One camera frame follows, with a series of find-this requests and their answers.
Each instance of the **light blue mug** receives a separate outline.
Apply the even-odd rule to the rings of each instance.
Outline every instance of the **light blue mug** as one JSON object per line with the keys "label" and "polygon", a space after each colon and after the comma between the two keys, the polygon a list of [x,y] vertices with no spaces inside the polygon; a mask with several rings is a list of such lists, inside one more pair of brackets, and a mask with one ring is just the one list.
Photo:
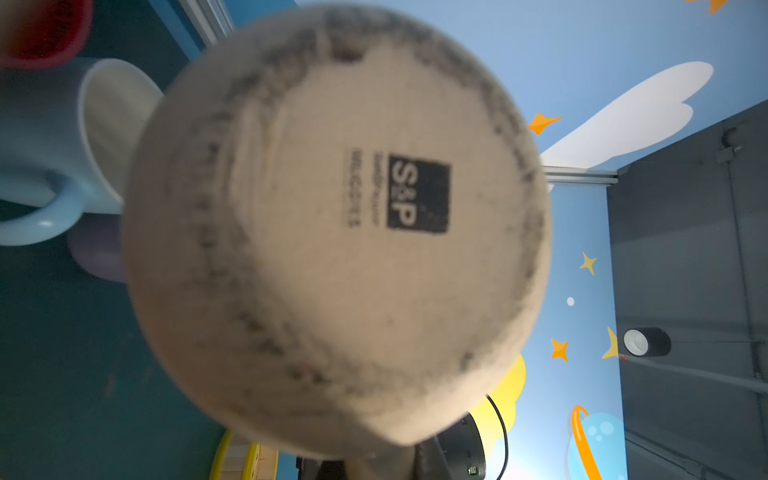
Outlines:
{"label": "light blue mug", "polygon": [[0,74],[0,199],[40,207],[0,221],[0,245],[65,232],[84,212],[120,214],[134,149],[163,97],[122,60],[76,58]]}

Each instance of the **red bowl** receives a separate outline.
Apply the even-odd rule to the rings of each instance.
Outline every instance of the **red bowl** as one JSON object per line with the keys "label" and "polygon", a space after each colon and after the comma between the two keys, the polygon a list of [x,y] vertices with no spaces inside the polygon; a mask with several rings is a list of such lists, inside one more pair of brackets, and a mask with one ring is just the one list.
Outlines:
{"label": "red bowl", "polygon": [[20,31],[0,67],[39,70],[71,60],[85,46],[91,30],[93,0],[48,0]]}

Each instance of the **mug rim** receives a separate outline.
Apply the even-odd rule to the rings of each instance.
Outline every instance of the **mug rim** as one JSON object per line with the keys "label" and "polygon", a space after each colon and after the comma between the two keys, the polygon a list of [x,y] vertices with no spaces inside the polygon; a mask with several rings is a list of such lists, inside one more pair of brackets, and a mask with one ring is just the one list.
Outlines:
{"label": "mug rim", "polygon": [[91,64],[90,67],[88,67],[88,70],[85,72],[85,75],[83,75],[83,78],[80,81],[80,85],[78,86],[78,135],[80,137],[80,143],[83,146],[83,150],[85,152],[88,166],[90,167],[91,172],[98,179],[99,184],[101,184],[101,186],[107,191],[109,196],[118,202],[118,204],[124,205],[124,198],[114,189],[110,181],[105,177],[104,172],[101,171],[101,168],[96,161],[96,157],[94,156],[93,150],[91,149],[91,142],[88,140],[88,132],[85,128],[85,99],[88,92],[88,87],[91,84],[91,80],[99,71],[118,65],[123,68],[127,68],[128,70],[132,71],[133,74],[137,75],[141,80],[146,81],[148,85],[150,85],[155,91],[157,91],[157,93],[160,94],[159,101],[162,100],[164,93],[160,87],[154,83],[154,80],[152,80],[152,78],[150,78],[150,76],[147,75],[143,70],[141,70],[136,65],[133,65],[132,63],[125,60],[120,60],[119,58],[101,58],[95,61],[93,64]]}

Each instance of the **white wing shape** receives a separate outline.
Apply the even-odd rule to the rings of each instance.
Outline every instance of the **white wing shape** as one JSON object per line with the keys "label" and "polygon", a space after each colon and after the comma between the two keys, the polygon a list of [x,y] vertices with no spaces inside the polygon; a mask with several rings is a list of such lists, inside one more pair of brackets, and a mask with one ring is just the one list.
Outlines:
{"label": "white wing shape", "polygon": [[712,77],[702,61],[675,65],[632,87],[541,154],[548,167],[592,168],[650,147],[682,130],[694,110],[683,103]]}

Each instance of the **black square logo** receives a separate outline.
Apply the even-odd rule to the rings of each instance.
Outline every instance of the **black square logo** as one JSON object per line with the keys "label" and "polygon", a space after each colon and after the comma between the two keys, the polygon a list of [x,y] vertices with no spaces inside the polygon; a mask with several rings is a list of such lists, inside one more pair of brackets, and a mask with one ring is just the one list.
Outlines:
{"label": "black square logo", "polygon": [[450,165],[390,154],[387,178],[387,227],[448,231]]}

